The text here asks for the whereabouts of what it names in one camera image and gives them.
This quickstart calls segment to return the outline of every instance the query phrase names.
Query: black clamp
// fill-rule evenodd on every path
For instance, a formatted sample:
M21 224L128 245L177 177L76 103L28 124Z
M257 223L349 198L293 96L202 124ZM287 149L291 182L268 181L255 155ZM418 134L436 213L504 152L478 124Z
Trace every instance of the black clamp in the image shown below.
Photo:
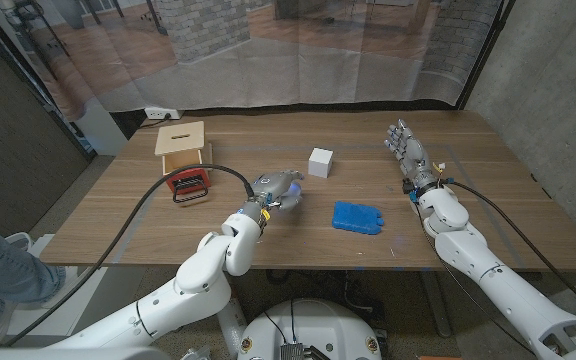
M206 184L204 183L203 179L201 179L201 177L192 177L188 179L175 180L172 182L172 184L175 187L175 191L172 192L172 201L174 201L175 203L182 203L208 195L208 187L206 187ZM179 190L191 188L197 185L201 185L204 188L203 193L199 195L188 196L183 199L177 199L177 192Z

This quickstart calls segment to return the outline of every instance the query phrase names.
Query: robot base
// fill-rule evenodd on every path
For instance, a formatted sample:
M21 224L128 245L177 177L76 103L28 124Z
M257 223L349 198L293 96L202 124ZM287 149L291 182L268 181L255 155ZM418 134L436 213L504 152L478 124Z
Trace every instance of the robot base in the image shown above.
M381 359L374 331L350 310L320 299L295 299L292 307L297 345L303 344L304 349L315 347L329 359ZM293 344L290 301L272 307L267 313L286 336L286 341ZM281 333L262 313L244 331L238 359L304 358L282 357L282 344Z

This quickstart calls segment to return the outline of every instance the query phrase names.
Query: blue ice pack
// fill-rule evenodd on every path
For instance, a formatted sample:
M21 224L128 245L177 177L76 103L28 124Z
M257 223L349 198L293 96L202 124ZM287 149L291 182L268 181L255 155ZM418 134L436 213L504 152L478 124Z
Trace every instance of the blue ice pack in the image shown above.
M335 203L332 227L362 234L375 235L381 231L384 219L374 206L357 205L343 201Z

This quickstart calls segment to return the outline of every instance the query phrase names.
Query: wooden floor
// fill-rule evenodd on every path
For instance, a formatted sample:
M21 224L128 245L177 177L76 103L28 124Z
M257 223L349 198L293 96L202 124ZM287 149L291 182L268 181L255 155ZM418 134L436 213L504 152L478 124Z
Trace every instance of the wooden floor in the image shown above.
M268 6L248 13L250 35L304 45L422 60L439 7L431 5L419 34L408 34L413 6L329 1L325 8L299 19L274 20L275 8ZM331 24L325 18L334 18Z
M55 26L70 57L47 45L52 39L47 29L33 32L58 79L47 70L40 71L40 77L66 117L79 118L83 103L94 95L177 63L170 38L159 34L153 22L141 19L147 11L142 4L124 8L124 18L115 11L99 14L101 25L86 16L83 29ZM269 6L249 12L248 21L252 37L422 60L438 11L431 6L424 27L415 35L406 33L412 6L375 5L373 10L372 5L356 4L352 9L350 3L330 1L325 9L286 20L274 20L274 7ZM326 17L335 21L326 25ZM35 55L31 58L40 63Z

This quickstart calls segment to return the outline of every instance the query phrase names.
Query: brick wall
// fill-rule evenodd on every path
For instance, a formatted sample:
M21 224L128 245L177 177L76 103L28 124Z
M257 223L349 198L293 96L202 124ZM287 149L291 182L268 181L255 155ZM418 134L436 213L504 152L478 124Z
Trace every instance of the brick wall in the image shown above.
M466 82L501 0L453 0L439 11L422 72Z
M157 7L181 63L250 39L244 0L157 0Z

